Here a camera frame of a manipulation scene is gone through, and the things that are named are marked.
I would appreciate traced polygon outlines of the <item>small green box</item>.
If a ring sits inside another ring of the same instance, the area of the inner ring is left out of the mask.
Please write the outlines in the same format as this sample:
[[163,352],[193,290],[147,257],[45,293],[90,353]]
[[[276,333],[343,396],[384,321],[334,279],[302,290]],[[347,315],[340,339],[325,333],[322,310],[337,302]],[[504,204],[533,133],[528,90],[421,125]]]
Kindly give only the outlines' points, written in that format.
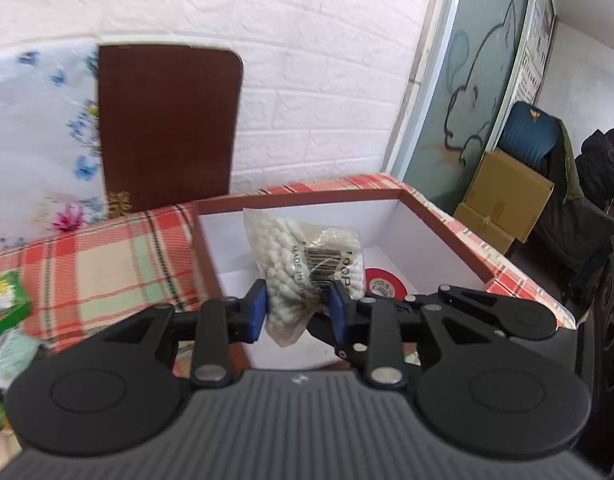
[[17,271],[0,277],[0,336],[31,314],[31,301]]

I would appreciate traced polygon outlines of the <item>bag of cotton swabs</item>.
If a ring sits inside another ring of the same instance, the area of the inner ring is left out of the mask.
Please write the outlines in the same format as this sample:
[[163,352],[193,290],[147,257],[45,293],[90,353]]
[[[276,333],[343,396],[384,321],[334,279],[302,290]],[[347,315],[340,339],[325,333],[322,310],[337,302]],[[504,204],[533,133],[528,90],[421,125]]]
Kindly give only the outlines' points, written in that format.
[[243,220],[267,285],[266,331],[279,346],[298,341],[310,318],[328,307],[333,282],[342,283],[353,300],[364,296],[365,266],[358,229],[275,217],[261,209],[245,209]]

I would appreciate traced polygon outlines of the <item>plaid bed sheet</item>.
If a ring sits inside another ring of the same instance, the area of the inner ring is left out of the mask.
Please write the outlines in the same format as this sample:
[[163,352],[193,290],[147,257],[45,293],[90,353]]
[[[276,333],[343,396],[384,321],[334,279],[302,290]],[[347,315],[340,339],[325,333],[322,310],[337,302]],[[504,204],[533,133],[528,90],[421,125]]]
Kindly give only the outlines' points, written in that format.
[[[362,174],[269,188],[271,195],[398,190],[422,206],[487,271],[490,292],[537,300],[572,330],[574,316],[511,261],[409,185],[386,174]],[[1,243],[0,275],[17,271],[32,313],[24,326],[63,349],[107,323],[160,300],[196,308],[203,289],[192,283],[192,207],[170,206],[98,222],[36,242]]]

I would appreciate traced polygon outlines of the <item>lower cardboard box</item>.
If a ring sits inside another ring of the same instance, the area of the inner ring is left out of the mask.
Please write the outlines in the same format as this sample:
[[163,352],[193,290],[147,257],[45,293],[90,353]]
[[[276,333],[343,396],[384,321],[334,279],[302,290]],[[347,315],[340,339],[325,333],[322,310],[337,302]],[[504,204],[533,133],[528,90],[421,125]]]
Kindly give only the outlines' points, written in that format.
[[513,235],[499,228],[488,217],[483,216],[466,203],[459,203],[454,218],[474,232],[483,242],[496,248],[502,255],[505,255],[514,243]]

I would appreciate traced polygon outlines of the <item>brown cardboard storage box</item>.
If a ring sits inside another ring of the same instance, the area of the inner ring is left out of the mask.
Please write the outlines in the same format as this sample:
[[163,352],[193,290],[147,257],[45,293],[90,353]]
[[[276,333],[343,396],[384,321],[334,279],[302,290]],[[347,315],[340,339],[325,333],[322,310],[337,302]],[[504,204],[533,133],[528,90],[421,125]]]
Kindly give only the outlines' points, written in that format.
[[264,308],[249,335],[231,344],[234,370],[316,370],[338,363],[308,322],[328,307],[341,280],[354,299],[365,273],[398,282],[397,297],[441,285],[486,290],[494,274],[447,222],[407,191],[364,190],[201,200],[193,207],[194,278],[210,299],[242,298],[267,282]]

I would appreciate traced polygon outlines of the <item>upper cardboard box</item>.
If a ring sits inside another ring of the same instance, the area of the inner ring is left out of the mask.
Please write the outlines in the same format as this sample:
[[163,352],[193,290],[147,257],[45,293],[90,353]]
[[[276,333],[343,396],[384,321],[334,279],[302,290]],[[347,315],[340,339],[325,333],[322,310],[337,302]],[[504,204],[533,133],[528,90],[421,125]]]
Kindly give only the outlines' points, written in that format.
[[525,243],[554,190],[554,183],[512,156],[487,152],[465,203]]

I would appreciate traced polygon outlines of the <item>person in dark jacket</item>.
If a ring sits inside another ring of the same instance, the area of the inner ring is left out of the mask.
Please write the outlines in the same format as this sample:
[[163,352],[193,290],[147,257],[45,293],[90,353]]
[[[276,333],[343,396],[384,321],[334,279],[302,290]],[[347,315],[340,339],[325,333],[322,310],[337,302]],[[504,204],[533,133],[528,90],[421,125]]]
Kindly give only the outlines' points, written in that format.
[[614,203],[614,128],[584,140],[576,167],[587,200],[602,210]]

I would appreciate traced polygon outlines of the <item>blue chair back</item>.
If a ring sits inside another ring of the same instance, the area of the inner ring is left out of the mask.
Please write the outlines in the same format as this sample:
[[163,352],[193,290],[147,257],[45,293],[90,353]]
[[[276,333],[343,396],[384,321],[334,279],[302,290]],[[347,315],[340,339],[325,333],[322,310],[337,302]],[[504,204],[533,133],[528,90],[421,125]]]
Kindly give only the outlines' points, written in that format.
[[557,119],[526,102],[515,102],[497,148],[525,166],[539,170],[542,159],[555,148],[562,134]]

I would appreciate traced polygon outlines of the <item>dark brown headboard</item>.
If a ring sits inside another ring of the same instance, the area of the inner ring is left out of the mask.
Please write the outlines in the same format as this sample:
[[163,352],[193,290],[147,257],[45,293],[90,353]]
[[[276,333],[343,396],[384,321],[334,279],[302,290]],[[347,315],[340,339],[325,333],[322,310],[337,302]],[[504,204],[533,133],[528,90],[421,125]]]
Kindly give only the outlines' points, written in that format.
[[98,50],[98,132],[109,217],[224,195],[244,66],[174,44]]

